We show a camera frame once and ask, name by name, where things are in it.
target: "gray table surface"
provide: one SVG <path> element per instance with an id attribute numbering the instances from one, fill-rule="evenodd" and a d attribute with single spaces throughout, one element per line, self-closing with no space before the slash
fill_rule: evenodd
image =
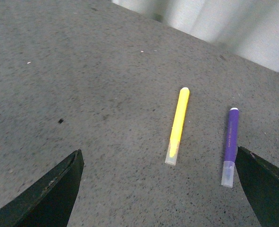
<path id="1" fill-rule="evenodd" d="M 109 1 L 0 1 L 0 208 L 81 148 L 69 227 L 258 227 L 237 173 L 220 185 L 231 107 L 238 145 L 279 166 L 278 73 Z"/>

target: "white wall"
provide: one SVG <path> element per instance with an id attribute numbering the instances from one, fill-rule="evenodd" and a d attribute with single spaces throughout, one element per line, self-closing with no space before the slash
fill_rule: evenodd
<path id="1" fill-rule="evenodd" d="M 279 0 L 113 0 L 279 71 Z"/>

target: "white cap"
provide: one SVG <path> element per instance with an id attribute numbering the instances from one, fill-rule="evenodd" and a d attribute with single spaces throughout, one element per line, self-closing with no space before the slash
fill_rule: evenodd
<path id="1" fill-rule="evenodd" d="M 234 182 L 235 163 L 231 161 L 224 161 L 221 185 L 232 188 Z"/>

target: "marker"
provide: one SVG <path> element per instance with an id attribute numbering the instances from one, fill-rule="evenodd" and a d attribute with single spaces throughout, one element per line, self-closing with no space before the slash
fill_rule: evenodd
<path id="1" fill-rule="evenodd" d="M 221 185 L 232 188 L 237 149 L 239 110 L 231 108 L 228 116 L 228 133 L 226 136 L 225 157 Z"/>
<path id="2" fill-rule="evenodd" d="M 190 97 L 190 90 L 184 87 L 180 90 L 177 103 L 176 113 L 174 117 L 171 137 L 169 139 L 169 148 L 165 163 L 176 165 L 177 154 L 182 134 L 183 123 L 185 121 L 187 102 Z"/>

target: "clear plastic tip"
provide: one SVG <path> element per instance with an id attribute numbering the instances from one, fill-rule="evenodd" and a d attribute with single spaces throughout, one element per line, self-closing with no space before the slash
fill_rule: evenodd
<path id="1" fill-rule="evenodd" d="M 232 188 L 234 182 L 235 163 L 231 161 L 224 161 L 221 185 Z"/>

